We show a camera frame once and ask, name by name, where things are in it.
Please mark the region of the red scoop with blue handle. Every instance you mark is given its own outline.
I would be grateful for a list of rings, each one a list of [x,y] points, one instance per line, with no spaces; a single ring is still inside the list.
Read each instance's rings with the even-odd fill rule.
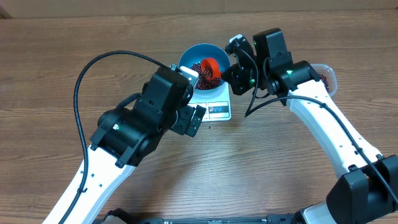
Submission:
[[[204,58],[201,61],[201,71],[202,73],[206,72],[206,69],[209,68],[211,71],[211,77],[206,77],[207,80],[214,80],[215,78],[221,78],[222,71],[218,65],[218,62],[214,58]]]

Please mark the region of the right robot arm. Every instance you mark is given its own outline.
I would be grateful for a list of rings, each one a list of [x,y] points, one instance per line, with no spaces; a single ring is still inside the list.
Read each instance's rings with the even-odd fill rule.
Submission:
[[[324,202],[282,215],[285,223],[368,223],[397,211],[397,156],[383,156],[335,105],[318,72],[294,62],[278,28],[252,42],[231,38],[225,52],[236,64],[222,74],[235,95],[267,90],[265,104],[281,102],[307,126],[328,156],[337,183]]]

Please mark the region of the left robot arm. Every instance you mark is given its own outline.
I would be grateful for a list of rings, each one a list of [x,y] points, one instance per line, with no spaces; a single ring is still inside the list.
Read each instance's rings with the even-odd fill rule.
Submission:
[[[120,103],[103,113],[82,164],[45,223],[92,223],[112,193],[171,130],[194,137],[206,109],[190,106],[198,73],[159,68],[137,95],[133,109]]]

